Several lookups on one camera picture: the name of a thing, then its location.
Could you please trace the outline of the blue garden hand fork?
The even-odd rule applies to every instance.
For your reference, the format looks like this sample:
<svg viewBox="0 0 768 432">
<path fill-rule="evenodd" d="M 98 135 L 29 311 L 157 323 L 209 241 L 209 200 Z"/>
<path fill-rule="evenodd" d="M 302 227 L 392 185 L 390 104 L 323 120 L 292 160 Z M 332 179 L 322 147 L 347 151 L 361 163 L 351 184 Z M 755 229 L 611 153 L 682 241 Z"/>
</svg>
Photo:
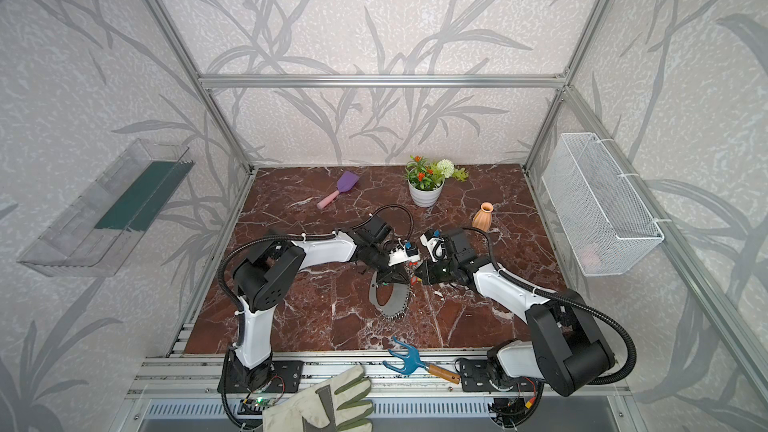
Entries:
<svg viewBox="0 0 768 432">
<path fill-rule="evenodd" d="M 392 341 L 395 344 L 402 346 L 405 349 L 405 352 L 401 353 L 394 349 L 389 349 L 389 354 L 394 358 L 400 359 L 402 365 L 397 366 L 388 361 L 383 361 L 382 365 L 387 369 L 404 376 L 410 376 L 417 369 L 424 369 L 430 375 L 446 380 L 452 384 L 458 385 L 461 383 L 461 378 L 455 371 L 440 367 L 434 363 L 424 362 L 416 347 L 398 340 L 395 336 L 392 337 Z"/>
</svg>

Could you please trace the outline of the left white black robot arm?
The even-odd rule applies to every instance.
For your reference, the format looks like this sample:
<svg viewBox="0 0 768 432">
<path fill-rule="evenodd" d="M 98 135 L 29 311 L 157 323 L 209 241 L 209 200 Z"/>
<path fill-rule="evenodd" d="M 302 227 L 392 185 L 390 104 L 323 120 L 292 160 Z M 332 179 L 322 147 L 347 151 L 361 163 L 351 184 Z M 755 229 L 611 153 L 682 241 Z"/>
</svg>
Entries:
<svg viewBox="0 0 768 432">
<path fill-rule="evenodd" d="M 284 234 L 270 230 L 233 250 L 217 270 L 222 292 L 235 305 L 238 336 L 234 363 L 246 374 L 260 372 L 272 360 L 274 312 L 299 272 L 319 265 L 361 262 L 374 272 L 373 286 L 391 285 L 392 299 L 401 297 L 387 313 L 398 318 L 410 294 L 408 264 L 421 260 L 410 241 L 388 239 L 392 228 L 378 216 L 361 225 L 327 234 Z"/>
</svg>

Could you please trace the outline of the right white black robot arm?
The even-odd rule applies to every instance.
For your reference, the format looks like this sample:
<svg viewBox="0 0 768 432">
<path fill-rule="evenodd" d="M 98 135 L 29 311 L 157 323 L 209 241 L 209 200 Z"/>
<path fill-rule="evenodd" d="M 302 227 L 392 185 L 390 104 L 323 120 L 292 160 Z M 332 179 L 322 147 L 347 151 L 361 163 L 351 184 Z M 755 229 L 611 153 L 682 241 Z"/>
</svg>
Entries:
<svg viewBox="0 0 768 432">
<path fill-rule="evenodd" d="M 535 379 L 563 397 L 585 385 L 619 382 L 634 371 L 637 348 L 615 319 L 587 305 L 576 291 L 562 293 L 529 282 L 503 267 L 487 232 L 462 227 L 420 237 L 428 257 L 415 275 L 429 285 L 462 285 L 523 320 L 530 340 L 511 340 L 487 352 L 487 381 L 506 390 Z"/>
</svg>

